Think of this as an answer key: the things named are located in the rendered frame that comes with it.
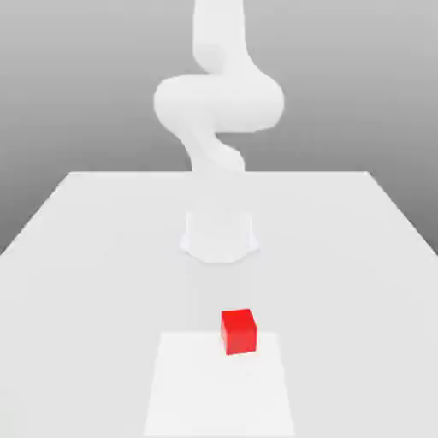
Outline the small red cube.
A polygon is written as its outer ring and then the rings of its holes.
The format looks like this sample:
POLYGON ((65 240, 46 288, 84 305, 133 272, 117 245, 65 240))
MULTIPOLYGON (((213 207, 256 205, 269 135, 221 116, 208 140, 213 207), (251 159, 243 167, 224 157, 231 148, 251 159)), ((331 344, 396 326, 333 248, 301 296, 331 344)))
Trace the small red cube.
POLYGON ((223 311, 221 337, 227 355, 255 352, 257 325, 250 309, 223 311))

